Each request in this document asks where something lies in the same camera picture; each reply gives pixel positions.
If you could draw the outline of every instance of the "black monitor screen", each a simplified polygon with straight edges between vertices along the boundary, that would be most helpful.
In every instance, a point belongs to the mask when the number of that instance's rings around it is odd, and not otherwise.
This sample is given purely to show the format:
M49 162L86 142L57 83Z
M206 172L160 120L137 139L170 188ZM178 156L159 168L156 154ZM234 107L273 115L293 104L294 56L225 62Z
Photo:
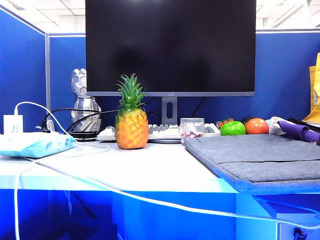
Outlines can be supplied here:
M87 0L87 90L136 73L149 96L252 95L255 0Z

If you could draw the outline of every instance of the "clear cup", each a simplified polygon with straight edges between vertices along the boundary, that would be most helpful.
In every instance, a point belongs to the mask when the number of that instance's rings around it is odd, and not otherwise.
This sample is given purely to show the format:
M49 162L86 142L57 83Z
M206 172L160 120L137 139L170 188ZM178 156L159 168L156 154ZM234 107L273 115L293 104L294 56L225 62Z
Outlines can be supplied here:
M199 138L203 136L205 130L205 119L201 117L180 118L181 144L185 144L186 139Z

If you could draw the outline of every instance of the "monitor stand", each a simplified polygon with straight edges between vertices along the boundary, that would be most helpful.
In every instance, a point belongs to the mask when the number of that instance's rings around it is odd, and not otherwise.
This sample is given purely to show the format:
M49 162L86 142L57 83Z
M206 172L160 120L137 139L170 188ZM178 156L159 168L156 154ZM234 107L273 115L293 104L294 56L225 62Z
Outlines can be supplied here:
M178 124L178 97L177 96L163 96L161 98L161 123L162 124ZM153 139L149 140L150 143L155 144L180 144L181 139Z
M162 124L177 124L178 123L178 97L177 96L163 96L161 98L161 123ZM168 117L169 104L172 105L171 118Z

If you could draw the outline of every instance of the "tissue pack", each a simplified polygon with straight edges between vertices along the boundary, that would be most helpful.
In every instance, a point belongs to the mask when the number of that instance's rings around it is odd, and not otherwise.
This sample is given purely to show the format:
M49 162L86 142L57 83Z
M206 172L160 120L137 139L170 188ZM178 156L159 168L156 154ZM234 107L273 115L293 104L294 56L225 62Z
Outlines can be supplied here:
M21 132L0 135L0 155L42 158L74 146L75 139L57 132Z

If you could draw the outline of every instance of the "pineapple leaves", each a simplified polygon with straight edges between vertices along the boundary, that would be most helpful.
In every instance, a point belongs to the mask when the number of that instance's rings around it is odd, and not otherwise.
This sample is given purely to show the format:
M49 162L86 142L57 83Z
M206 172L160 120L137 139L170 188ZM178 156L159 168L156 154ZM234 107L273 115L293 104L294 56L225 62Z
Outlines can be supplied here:
M131 74L130 78L122 74L120 78L123 81L119 81L118 93L121 95L120 107L123 109L127 108L139 108L144 105L141 103L141 99L145 97L145 94L141 94L143 87L140 83L137 83L138 78L135 73Z
M136 97L136 102L139 103L141 99L145 96L146 96L145 94L140 94L139 96Z

